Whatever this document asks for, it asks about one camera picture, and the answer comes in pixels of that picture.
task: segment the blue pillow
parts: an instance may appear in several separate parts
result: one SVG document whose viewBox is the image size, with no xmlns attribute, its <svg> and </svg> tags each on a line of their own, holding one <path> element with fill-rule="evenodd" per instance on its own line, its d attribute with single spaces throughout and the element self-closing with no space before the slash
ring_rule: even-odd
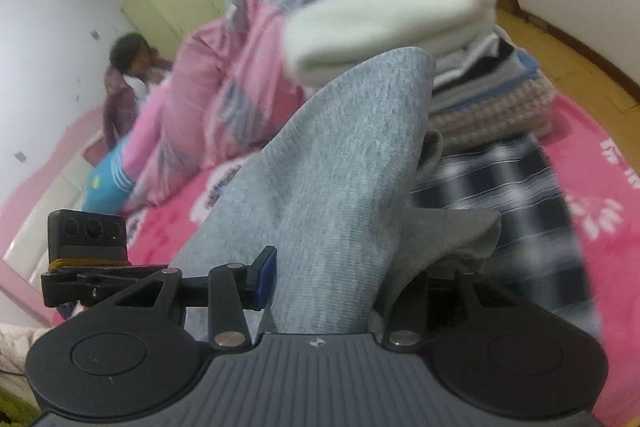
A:
<svg viewBox="0 0 640 427">
<path fill-rule="evenodd" d="M 83 212 L 117 214 L 129 198 L 135 182 L 122 170 L 122 152 L 128 139 L 121 139 L 89 174 Z"/>
</svg>

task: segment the black and white plaid shirt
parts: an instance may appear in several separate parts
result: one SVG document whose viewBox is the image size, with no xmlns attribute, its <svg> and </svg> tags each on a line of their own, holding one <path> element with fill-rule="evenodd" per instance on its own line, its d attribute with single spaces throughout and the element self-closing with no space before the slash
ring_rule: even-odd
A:
<svg viewBox="0 0 640 427">
<path fill-rule="evenodd" d="M 558 182 L 530 134 L 445 156 L 412 192 L 422 208 L 494 208 L 502 230 L 484 273 L 600 336 L 578 238 Z"/>
</svg>

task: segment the gray ribbed panel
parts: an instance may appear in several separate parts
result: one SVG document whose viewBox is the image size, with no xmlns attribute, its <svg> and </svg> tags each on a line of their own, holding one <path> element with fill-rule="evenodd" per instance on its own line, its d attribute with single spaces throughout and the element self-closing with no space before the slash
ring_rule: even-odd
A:
<svg viewBox="0 0 640 427">
<path fill-rule="evenodd" d="M 527 423 L 477 410 L 443 389 L 414 356 L 371 335 L 265 335 L 243 355 L 218 357 L 185 398 L 144 419 L 102 427 L 596 427 L 586 413 Z M 45 416 L 36 427 L 83 424 Z"/>
</svg>

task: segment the baseboard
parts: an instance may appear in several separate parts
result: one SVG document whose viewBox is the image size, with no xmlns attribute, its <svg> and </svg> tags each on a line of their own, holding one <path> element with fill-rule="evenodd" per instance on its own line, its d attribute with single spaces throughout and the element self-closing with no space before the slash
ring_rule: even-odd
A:
<svg viewBox="0 0 640 427">
<path fill-rule="evenodd" d="M 597 51 L 592 50 L 584 42 L 576 39 L 574 36 L 569 35 L 564 30 L 561 30 L 557 26 L 546 22 L 545 20 L 532 15 L 524 10 L 519 10 L 516 16 L 531 22 L 543 29 L 549 35 L 554 36 L 560 42 L 569 46 L 572 50 L 578 52 L 584 58 L 592 62 L 595 66 L 599 67 L 602 71 L 607 73 L 620 87 L 628 92 L 638 103 L 640 103 L 640 84 L 637 84 L 628 74 L 617 67 L 613 62 L 610 62 L 605 57 L 600 55 Z"/>
</svg>

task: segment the yellow floor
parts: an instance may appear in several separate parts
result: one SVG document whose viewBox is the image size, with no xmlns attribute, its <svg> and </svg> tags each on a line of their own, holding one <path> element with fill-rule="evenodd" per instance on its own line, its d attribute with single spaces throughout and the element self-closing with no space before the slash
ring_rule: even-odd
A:
<svg viewBox="0 0 640 427">
<path fill-rule="evenodd" d="M 640 105 L 602 70 L 537 26 L 505 12 L 498 24 L 526 49 L 558 88 L 579 103 L 613 137 L 640 171 Z"/>
</svg>

